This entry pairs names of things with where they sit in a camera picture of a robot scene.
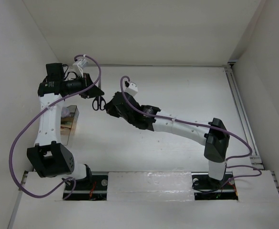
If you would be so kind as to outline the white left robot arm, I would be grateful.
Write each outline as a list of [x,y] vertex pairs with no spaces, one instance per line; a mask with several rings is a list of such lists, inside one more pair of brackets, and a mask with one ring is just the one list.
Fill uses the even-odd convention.
[[103,95],[95,86],[90,75],[83,70],[88,66],[86,59],[73,64],[76,77],[64,79],[63,64],[46,65],[47,76],[40,83],[38,96],[43,114],[34,147],[27,149],[27,157],[40,177],[73,177],[82,189],[93,184],[93,176],[86,164],[78,164],[73,154],[61,141],[61,115],[65,96],[79,92],[84,99]]

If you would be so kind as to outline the clear paper clip jar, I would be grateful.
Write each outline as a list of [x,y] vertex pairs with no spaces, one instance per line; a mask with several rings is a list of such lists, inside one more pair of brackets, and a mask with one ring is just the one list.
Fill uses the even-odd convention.
[[63,107],[61,110],[61,118],[70,117],[71,112],[68,107]]

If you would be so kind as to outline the black handled scissors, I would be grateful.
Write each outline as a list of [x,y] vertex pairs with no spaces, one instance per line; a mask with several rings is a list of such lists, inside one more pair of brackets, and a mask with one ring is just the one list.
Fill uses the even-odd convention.
[[104,105],[106,104],[106,101],[102,96],[98,96],[94,98],[92,102],[92,108],[94,111],[103,111],[104,110]]

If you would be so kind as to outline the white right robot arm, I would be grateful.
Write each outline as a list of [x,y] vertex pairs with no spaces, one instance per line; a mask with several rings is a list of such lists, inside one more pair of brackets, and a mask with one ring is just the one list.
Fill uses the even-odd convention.
[[112,100],[104,105],[106,112],[114,117],[123,118],[129,124],[141,130],[165,132],[185,137],[204,146],[204,157],[208,160],[207,182],[217,188],[225,181],[226,152],[229,135],[214,127],[226,130],[220,119],[214,118],[208,123],[209,131],[205,133],[198,126],[179,123],[176,117],[151,105],[140,105],[130,94],[123,97],[116,92]]

